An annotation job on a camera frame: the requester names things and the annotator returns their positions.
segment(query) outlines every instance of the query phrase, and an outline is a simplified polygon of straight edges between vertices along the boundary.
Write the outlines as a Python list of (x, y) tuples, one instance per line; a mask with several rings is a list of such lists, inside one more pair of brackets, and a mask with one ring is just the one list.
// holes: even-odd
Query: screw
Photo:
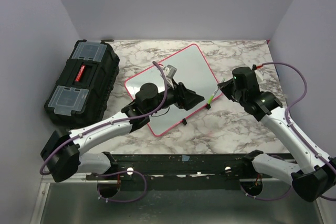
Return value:
[(226, 166), (224, 171), (225, 171), (225, 173), (230, 173), (230, 172), (232, 172), (232, 169), (231, 169), (231, 167)]
[(132, 175), (133, 173), (132, 173), (132, 171), (134, 170), (132, 167), (129, 167), (129, 168), (127, 168), (127, 170), (129, 170), (130, 172), (129, 173), (127, 173), (128, 175)]

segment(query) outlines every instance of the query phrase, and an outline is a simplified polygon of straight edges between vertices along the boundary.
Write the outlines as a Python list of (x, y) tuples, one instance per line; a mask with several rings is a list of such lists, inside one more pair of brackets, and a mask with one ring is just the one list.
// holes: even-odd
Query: green marker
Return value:
[(217, 89), (215, 90), (215, 92), (211, 95), (211, 97), (210, 97), (209, 100), (206, 102), (206, 104), (209, 104), (209, 105), (210, 105), (210, 103), (212, 102), (213, 98), (215, 97), (215, 95), (217, 94), (218, 91), (219, 91), (219, 88), (217, 88)]

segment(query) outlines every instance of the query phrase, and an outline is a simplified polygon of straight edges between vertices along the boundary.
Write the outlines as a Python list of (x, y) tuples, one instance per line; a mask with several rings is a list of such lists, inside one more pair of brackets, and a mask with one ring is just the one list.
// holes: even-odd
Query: black toolbox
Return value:
[(79, 128), (103, 118), (119, 57), (105, 42), (79, 40), (44, 108), (57, 125)]

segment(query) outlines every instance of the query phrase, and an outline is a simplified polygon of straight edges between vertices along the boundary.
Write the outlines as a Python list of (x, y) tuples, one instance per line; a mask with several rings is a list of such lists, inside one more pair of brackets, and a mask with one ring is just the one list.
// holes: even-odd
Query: toolbox lid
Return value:
[(80, 42), (71, 58), (100, 62), (106, 48), (107, 45), (98, 42)]
[(57, 86), (50, 99), (48, 107), (55, 108), (55, 114), (71, 116), (72, 111), (82, 110), (88, 93), (88, 89)]

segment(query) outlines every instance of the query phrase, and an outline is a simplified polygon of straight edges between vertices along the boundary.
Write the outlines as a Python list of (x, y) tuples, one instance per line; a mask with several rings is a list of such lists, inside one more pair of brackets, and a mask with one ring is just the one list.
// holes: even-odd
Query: metal floor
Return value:
[[(52, 183), (41, 223), (180, 223), (180, 224), (290, 224), (323, 223), (317, 204), (308, 203), (292, 193), (283, 200), (257, 201), (241, 191), (190, 190), (150, 191), (141, 200), (116, 204), (98, 200), (96, 183)], [(264, 182), (263, 197), (274, 197), (288, 185)], [(140, 192), (120, 192), (129, 199)]]

